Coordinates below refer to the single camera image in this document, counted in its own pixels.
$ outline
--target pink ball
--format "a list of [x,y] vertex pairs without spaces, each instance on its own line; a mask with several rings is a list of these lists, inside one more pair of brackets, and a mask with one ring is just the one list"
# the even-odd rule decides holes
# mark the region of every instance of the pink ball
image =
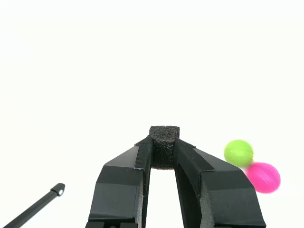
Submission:
[[281,184],[279,172],[267,163],[254,163],[248,168],[246,175],[257,192],[271,193]]

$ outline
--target white background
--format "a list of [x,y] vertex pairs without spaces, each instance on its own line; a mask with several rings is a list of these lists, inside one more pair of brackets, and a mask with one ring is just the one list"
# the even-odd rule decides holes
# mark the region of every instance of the white background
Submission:
[[[24,228],[84,228],[102,166],[148,134],[223,159],[247,140],[281,173],[268,228],[303,202],[304,3],[0,1],[0,227],[58,182]],[[152,170],[147,228],[182,228],[174,172]]]

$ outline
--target rod tip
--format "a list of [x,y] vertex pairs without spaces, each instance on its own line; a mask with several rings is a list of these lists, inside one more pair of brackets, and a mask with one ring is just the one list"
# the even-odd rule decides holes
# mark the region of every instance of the rod tip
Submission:
[[57,193],[57,196],[62,196],[65,191],[66,185],[63,183],[58,183],[54,187],[51,188],[51,191]]

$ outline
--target foam pad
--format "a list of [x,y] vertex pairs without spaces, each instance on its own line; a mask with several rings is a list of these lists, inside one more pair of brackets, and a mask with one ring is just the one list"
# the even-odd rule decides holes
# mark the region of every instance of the foam pad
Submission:
[[174,142],[175,138],[180,137],[180,128],[176,126],[152,126],[149,134],[153,140],[152,168],[172,170]]

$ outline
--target black rod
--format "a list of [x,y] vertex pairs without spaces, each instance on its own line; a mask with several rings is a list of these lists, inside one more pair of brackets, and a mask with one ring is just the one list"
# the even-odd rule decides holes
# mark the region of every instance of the black rod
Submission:
[[57,196],[62,196],[65,190],[65,185],[58,183],[55,185],[51,191],[44,197],[39,199],[36,203],[22,212],[18,217],[12,220],[4,228],[20,228],[24,223],[26,223],[30,218],[37,214],[38,211],[43,209],[50,201],[52,201]]

